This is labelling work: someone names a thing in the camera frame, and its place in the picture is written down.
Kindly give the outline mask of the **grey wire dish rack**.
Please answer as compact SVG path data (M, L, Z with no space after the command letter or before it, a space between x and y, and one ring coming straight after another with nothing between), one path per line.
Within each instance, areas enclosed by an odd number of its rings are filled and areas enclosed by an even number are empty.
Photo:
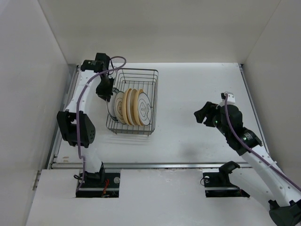
M136 89L134 97L134 116L137 126L121 124L107 116L106 127L115 134L151 135L155 130L157 113L158 71L155 69L125 68L115 72L113 88L125 92L128 88ZM146 93L151 104L151 122L144 126L138 117L138 95Z

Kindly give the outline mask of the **white plate black pattern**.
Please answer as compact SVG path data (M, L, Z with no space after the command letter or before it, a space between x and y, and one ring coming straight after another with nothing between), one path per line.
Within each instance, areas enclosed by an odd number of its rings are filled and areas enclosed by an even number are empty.
M138 117L142 125L147 126L151 122L151 102L146 93L138 95Z

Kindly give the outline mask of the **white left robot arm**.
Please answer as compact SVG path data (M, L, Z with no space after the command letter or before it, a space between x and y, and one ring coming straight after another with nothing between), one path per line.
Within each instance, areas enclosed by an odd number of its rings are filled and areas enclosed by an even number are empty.
M56 119L64 142L82 168L76 192L117 191L126 169L199 164L209 132L194 112L204 103L195 65L139 67L123 56L97 53L79 67L68 105Z

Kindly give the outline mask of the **white plate dark rim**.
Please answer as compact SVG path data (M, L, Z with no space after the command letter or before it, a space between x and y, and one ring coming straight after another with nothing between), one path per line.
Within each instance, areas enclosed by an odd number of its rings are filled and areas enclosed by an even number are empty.
M118 122L118 119L115 114L115 98L118 93L119 93L119 90L117 88L113 88L110 100L106 101L106 108L107 108L108 115L113 121L116 121L116 122Z

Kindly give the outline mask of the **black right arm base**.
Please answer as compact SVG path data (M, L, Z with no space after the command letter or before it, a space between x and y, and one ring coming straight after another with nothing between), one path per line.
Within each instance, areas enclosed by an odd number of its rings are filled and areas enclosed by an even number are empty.
M229 175L240 165L230 161L218 168L218 171L205 171L200 184L205 188L206 198L228 198L243 197L250 198L250 195L240 187L230 182Z

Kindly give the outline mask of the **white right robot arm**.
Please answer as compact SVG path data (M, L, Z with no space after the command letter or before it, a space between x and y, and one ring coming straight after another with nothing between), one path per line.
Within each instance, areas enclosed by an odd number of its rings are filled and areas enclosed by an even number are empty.
M240 165L229 161L218 173L203 176L216 186L240 188L267 208L277 226L295 226L301 222L301 189L272 160L257 135L244 127L243 115L235 105L206 102L194 113L198 123L217 128L227 144L242 157L259 176L247 177Z

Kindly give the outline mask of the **white plate green rim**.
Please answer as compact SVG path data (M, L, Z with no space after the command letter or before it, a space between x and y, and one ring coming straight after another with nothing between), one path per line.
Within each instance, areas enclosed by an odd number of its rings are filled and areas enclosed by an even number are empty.
M122 92L122 91L120 91L116 94L115 100L114 100L114 112L115 112L118 122L120 122L121 124L126 124L124 117L123 117L123 113L122 113L123 95L124 95L124 92Z

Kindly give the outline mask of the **cream yellow plate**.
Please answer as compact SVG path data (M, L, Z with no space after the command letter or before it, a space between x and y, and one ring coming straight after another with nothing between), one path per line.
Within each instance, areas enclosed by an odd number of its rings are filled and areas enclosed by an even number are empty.
M133 123L133 126L137 126L137 122L134 116L134 97L135 97L136 89L132 89L130 94L130 117Z

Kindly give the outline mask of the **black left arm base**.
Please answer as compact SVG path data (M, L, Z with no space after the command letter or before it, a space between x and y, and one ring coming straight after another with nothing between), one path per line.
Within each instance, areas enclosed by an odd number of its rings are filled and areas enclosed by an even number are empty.
M85 182L76 190L76 198L119 198L120 173L105 173L104 179L85 175Z

